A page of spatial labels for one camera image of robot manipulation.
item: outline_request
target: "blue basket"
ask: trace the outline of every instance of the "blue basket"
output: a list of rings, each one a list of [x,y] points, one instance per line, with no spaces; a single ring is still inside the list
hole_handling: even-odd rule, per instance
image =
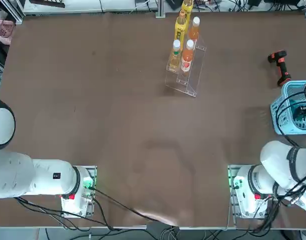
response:
[[[274,129],[278,134],[281,134],[281,132],[279,131],[277,127],[277,123],[276,123],[277,108],[279,107],[280,103],[284,99],[286,99],[288,96],[304,91],[305,85],[306,85],[306,81],[287,82],[285,85],[283,85],[282,95],[279,98],[277,98],[275,102],[271,104],[271,113],[272,113],[272,118],[273,118],[273,123],[274,123]],[[304,94],[300,94],[300,95],[297,95],[297,96],[294,96],[288,99],[287,101],[283,103],[283,105],[278,111],[278,114],[280,114],[281,111],[284,108],[288,107],[289,105],[294,104],[296,102],[302,102],[302,101],[306,101]],[[306,134],[306,119],[305,121],[304,120],[296,120],[296,121],[293,120],[293,112],[300,105],[305,106],[306,103],[298,104],[298,105],[295,105],[294,107],[289,107],[287,110],[285,110],[281,114],[278,122],[284,134],[286,135]]]

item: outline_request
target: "acrylic bottle rack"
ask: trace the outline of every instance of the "acrylic bottle rack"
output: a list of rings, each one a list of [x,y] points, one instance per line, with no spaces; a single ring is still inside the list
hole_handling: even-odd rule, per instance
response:
[[[196,48],[194,51],[191,69],[188,72],[184,73],[179,67],[179,70],[177,72],[173,72],[168,70],[168,62],[166,66],[165,85],[180,92],[186,93],[190,96],[196,97],[197,87],[203,68],[205,51],[206,47],[204,40],[201,36],[199,36],[196,42]]]

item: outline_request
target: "robotic arm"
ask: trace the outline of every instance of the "robotic arm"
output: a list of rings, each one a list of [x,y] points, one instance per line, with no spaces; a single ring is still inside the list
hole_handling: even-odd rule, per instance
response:
[[[87,187],[94,185],[88,170],[58,159],[31,159],[24,154],[2,150],[14,133],[14,114],[0,100],[0,199],[60,195],[63,211],[85,217],[92,202],[92,191]]]
[[[260,155],[259,165],[245,165],[234,178],[234,189],[243,218],[264,217],[266,199],[283,196],[306,176],[306,149],[297,149],[279,141],[266,144]],[[302,186],[306,189],[306,180]],[[286,197],[290,204],[306,210],[306,190],[294,197]]]

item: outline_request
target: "brown tabletop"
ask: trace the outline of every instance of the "brown tabletop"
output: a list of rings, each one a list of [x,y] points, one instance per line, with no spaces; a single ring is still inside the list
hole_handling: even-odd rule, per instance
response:
[[[282,139],[269,111],[281,90],[267,56],[286,49],[293,79],[306,80],[306,19],[299,13],[200,14],[207,50],[193,98],[164,86],[175,18],[27,17],[17,26],[0,88],[17,121],[7,149],[96,165],[97,187],[129,207],[173,225],[224,228],[227,165],[257,164],[261,148]],[[295,139],[306,146],[306,136]],[[55,196],[30,200],[60,208]],[[111,225],[147,223],[99,200]],[[298,207],[280,216],[276,227],[306,228],[306,212]],[[94,219],[101,220],[97,208]],[[58,223],[0,199],[0,226]]]

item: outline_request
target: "power drill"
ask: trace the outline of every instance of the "power drill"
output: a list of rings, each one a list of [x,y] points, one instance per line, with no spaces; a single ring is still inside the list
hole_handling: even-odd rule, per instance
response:
[[[270,63],[276,62],[277,67],[279,67],[279,72],[281,74],[281,78],[278,80],[277,85],[279,87],[283,86],[285,83],[291,80],[291,75],[287,72],[285,58],[287,52],[285,50],[280,50],[274,52],[268,56],[268,61]]]

